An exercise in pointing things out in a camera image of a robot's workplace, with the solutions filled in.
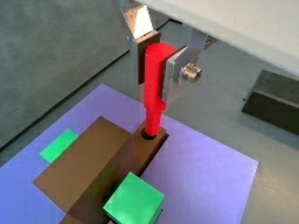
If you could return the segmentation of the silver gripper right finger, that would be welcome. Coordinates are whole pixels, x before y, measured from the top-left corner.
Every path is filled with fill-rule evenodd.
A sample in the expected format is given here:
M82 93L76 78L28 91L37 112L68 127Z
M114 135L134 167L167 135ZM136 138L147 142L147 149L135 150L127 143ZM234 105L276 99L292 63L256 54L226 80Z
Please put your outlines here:
M179 48L164 62L163 101L171 104L182 95L186 82L195 83L202 77L198 59L216 39L207 33L184 24L182 37L186 45Z

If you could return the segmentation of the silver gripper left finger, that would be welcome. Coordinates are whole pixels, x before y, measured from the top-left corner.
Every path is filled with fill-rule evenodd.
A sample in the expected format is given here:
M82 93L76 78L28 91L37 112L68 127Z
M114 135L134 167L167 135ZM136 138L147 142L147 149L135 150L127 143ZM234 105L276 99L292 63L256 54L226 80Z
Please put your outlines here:
M131 53L135 62L135 80L139 85L146 81L146 48L158 43L162 33L155 30L147 6L135 0L120 0L120 11L131 40Z

